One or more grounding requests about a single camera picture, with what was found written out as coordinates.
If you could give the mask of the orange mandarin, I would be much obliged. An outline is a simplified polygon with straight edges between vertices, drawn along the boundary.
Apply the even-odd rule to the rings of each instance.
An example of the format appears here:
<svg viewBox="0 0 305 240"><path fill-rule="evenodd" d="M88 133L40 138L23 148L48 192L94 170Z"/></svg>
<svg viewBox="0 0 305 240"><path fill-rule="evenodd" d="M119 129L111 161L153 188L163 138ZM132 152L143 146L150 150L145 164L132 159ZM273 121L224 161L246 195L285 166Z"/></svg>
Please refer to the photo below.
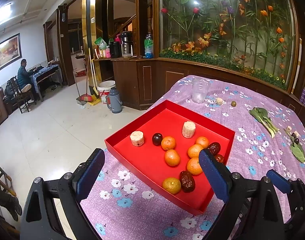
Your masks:
<svg viewBox="0 0 305 240"><path fill-rule="evenodd" d="M207 137L198 137L195 144L200 144L203 148L207 148L209 145L209 140Z"/></svg>
<svg viewBox="0 0 305 240"><path fill-rule="evenodd" d="M187 154L189 158L198 158L199 153L203 150L203 146L201 144L194 144L190 146L187 150Z"/></svg>
<svg viewBox="0 0 305 240"><path fill-rule="evenodd" d="M176 147L176 140L171 136L164 137L161 142L161 147L165 151L173 150Z"/></svg>
<svg viewBox="0 0 305 240"><path fill-rule="evenodd" d="M193 176L197 176L203 172L198 157L193 157L187 162L187 171Z"/></svg>

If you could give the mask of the dark red jujube date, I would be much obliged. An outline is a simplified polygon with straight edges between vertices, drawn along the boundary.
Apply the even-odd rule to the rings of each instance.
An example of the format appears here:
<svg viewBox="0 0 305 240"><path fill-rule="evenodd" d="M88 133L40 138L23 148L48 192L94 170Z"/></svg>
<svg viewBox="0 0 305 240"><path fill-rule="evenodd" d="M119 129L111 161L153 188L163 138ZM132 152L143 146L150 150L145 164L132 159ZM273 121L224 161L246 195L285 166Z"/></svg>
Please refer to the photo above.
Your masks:
<svg viewBox="0 0 305 240"><path fill-rule="evenodd" d="M218 142L212 142L208 147L207 151L212 155L216 156L220 153L221 145Z"/></svg>

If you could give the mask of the round red jujube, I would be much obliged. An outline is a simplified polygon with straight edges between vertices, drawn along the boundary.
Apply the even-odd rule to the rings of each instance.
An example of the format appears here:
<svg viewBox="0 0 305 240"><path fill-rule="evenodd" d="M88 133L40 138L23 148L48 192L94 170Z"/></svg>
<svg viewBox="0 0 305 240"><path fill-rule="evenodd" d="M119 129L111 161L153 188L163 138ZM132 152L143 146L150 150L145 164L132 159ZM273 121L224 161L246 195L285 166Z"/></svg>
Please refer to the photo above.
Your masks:
<svg viewBox="0 0 305 240"><path fill-rule="evenodd" d="M182 171L180 173L180 182L181 182L181 189L185 193L190 193L195 190L195 180L193 175L189 171Z"/></svg>

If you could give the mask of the square white banana chunk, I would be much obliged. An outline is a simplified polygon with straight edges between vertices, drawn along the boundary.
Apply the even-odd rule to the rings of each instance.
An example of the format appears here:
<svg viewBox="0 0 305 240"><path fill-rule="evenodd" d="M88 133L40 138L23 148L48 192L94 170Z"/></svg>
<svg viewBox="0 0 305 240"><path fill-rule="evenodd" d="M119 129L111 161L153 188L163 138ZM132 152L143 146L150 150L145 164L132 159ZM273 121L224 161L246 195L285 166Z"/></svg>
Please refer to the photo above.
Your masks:
<svg viewBox="0 0 305 240"><path fill-rule="evenodd" d="M182 135L185 138L192 138L196 130L196 125L192 121L186 121L182 127Z"/></svg>

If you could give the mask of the round white banana chunk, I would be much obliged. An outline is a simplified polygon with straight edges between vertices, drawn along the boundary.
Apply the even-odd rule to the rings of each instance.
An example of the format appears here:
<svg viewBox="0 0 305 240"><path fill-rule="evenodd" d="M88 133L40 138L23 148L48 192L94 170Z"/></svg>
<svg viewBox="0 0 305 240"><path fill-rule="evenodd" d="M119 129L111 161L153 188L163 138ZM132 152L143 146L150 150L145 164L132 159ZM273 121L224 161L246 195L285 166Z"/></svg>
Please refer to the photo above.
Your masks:
<svg viewBox="0 0 305 240"><path fill-rule="evenodd" d="M130 140L133 146L140 147L144 144L144 133L141 131L134 131L130 135Z"/></svg>

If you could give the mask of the dark plum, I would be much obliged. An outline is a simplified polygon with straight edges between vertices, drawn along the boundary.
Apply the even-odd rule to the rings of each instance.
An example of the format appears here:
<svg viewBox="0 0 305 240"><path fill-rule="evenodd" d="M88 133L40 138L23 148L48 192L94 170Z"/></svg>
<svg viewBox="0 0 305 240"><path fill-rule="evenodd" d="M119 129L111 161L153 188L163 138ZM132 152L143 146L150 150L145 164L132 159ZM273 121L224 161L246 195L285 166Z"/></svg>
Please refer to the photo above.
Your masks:
<svg viewBox="0 0 305 240"><path fill-rule="evenodd" d="M162 135L161 133L155 133L155 134L152 136L152 143L153 143L155 146L161 145L162 140L163 140L163 135Z"/></svg>

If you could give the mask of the dark cherries on leaf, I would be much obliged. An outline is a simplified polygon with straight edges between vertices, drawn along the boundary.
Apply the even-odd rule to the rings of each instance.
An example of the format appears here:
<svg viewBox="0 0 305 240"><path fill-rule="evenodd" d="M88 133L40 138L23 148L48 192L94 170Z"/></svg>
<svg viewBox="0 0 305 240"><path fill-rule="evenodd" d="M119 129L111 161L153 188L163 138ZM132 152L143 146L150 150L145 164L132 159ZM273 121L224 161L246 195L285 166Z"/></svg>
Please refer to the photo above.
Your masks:
<svg viewBox="0 0 305 240"><path fill-rule="evenodd" d="M296 133L292 133L291 134L291 140L294 144L299 144L299 139L298 139L298 136L296 135Z"/></svg>

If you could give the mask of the red shallow tray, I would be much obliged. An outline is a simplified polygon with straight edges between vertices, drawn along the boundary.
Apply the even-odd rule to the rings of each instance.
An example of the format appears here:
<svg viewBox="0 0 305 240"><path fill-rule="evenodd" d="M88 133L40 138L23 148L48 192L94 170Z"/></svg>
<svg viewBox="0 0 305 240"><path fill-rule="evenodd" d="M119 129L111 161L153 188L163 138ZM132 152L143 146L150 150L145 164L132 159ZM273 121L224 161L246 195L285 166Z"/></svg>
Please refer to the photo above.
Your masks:
<svg viewBox="0 0 305 240"><path fill-rule="evenodd" d="M193 215L201 215L214 191L197 166L203 146L219 144L227 162L235 132L165 100L105 140L110 153L154 191Z"/></svg>

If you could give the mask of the green bok choy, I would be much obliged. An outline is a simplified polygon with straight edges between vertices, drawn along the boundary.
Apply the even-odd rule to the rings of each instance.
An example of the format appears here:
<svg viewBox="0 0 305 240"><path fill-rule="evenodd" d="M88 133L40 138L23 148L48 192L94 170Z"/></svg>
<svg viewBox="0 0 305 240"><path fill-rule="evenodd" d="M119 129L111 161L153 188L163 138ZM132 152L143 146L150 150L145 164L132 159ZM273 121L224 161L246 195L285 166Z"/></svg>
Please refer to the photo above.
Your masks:
<svg viewBox="0 0 305 240"><path fill-rule="evenodd" d="M270 137L273 139L278 133L279 129L274 126L270 117L268 116L268 111L261 107L254 107L249 110L249 114L257 120L257 122L261 123L266 130L269 132Z"/></svg>

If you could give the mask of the small pale banana piece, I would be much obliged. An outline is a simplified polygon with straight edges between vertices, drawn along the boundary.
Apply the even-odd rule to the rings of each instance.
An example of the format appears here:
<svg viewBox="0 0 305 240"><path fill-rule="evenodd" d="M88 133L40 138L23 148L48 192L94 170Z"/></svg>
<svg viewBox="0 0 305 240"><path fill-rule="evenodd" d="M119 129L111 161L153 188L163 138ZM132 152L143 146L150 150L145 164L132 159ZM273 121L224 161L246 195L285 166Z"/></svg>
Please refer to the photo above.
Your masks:
<svg viewBox="0 0 305 240"><path fill-rule="evenodd" d="M216 98L215 100L216 104L221 106L223 104L223 99L222 98Z"/></svg>

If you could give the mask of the white plastic bucket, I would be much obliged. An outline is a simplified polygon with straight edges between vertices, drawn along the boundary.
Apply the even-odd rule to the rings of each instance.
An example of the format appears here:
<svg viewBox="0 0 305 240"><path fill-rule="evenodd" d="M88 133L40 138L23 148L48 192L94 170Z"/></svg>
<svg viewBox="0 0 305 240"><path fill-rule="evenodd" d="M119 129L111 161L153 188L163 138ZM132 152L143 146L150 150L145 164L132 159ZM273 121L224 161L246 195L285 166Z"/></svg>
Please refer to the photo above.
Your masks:
<svg viewBox="0 0 305 240"><path fill-rule="evenodd" d="M99 97L103 104L107 104L106 97L108 96L110 90L116 86L116 82L114 80L107 80L99 83L97 86Z"/></svg>

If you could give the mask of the clear plastic cup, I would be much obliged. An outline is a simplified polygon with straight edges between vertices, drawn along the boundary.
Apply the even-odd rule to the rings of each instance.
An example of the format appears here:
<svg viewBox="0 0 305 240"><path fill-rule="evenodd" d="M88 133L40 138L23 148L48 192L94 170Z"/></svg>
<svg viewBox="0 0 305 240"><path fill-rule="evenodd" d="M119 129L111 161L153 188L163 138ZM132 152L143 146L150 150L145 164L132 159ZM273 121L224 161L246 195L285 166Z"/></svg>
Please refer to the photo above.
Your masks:
<svg viewBox="0 0 305 240"><path fill-rule="evenodd" d="M195 103L204 103L208 90L208 81L201 77L192 79L192 101Z"/></svg>

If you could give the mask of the seated person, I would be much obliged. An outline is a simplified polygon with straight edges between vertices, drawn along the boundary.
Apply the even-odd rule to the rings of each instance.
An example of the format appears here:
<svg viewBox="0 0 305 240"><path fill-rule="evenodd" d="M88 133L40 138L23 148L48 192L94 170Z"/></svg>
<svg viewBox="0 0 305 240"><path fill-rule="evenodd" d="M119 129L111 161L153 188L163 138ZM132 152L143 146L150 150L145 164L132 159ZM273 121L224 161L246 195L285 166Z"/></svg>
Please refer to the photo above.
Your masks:
<svg viewBox="0 0 305 240"><path fill-rule="evenodd" d="M31 76L35 74L35 69L27 71L25 67L27 66L26 59L21 60L21 65L18 69L17 73L17 82L22 92L26 92L30 87L32 92L36 94L36 90L34 88L34 84L31 81Z"/></svg>

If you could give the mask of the dark thermos flask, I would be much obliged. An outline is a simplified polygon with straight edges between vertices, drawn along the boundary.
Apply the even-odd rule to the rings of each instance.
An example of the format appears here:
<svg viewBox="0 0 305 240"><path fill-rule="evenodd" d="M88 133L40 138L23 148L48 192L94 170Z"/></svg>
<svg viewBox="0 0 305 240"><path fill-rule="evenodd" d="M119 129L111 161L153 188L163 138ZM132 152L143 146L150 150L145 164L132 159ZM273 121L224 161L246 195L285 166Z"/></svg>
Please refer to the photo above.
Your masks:
<svg viewBox="0 0 305 240"><path fill-rule="evenodd" d="M124 31L121 33L121 53L122 57L133 56L133 40L132 31Z"/></svg>

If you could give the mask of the green label water bottle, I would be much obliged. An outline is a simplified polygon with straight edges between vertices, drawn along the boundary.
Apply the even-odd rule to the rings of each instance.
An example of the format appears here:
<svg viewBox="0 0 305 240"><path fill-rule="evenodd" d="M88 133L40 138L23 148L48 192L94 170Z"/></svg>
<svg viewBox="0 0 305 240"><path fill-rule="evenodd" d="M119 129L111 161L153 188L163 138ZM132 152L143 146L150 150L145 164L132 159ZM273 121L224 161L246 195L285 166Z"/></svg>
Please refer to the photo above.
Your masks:
<svg viewBox="0 0 305 240"><path fill-rule="evenodd" d="M151 33L148 33L144 40L145 57L147 59L153 58L153 39Z"/></svg>

